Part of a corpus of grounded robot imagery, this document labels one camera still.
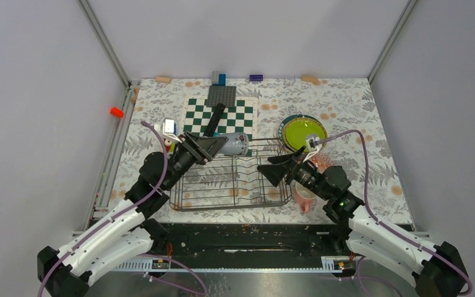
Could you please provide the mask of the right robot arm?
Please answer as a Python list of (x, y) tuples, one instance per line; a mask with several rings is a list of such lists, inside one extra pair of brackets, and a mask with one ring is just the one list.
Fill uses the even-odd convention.
[(454, 245), (436, 245), (395, 224), (378, 219), (367, 202), (350, 190), (351, 182), (341, 166), (324, 171), (304, 160), (303, 149), (269, 157), (257, 170), (272, 185), (293, 181), (325, 201), (323, 210), (336, 223), (330, 238), (333, 252), (349, 251), (368, 257), (399, 275), (418, 296), (460, 296), (469, 288), (468, 273)]

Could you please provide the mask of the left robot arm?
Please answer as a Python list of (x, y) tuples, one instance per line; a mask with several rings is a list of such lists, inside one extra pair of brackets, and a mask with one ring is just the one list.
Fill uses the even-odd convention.
[(227, 143), (227, 137), (198, 137), (188, 132), (168, 157), (153, 152), (123, 200), (71, 242), (37, 255), (41, 291), (51, 296), (84, 296), (105, 273), (124, 261), (170, 247), (169, 233), (152, 216), (169, 200), (167, 191), (194, 165), (204, 165)]

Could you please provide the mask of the grey blue mug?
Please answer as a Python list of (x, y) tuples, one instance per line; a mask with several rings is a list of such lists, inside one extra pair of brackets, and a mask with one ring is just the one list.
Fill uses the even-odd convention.
[(227, 139), (224, 146), (219, 151), (220, 154), (227, 156), (243, 157), (249, 150), (249, 137), (244, 132), (232, 132), (220, 134), (220, 137)]

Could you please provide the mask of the blue white patterned bowl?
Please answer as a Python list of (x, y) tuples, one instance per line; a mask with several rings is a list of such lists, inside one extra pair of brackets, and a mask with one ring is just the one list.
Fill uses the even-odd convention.
[(333, 166), (332, 159), (326, 153), (316, 153), (310, 161), (316, 166), (319, 173), (323, 173), (328, 167)]

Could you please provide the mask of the large pink mug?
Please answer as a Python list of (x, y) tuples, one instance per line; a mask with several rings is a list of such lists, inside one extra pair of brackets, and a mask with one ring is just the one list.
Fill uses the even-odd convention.
[(315, 202), (317, 196), (303, 185), (295, 183), (293, 189), (293, 198), (304, 213), (309, 213), (310, 207)]

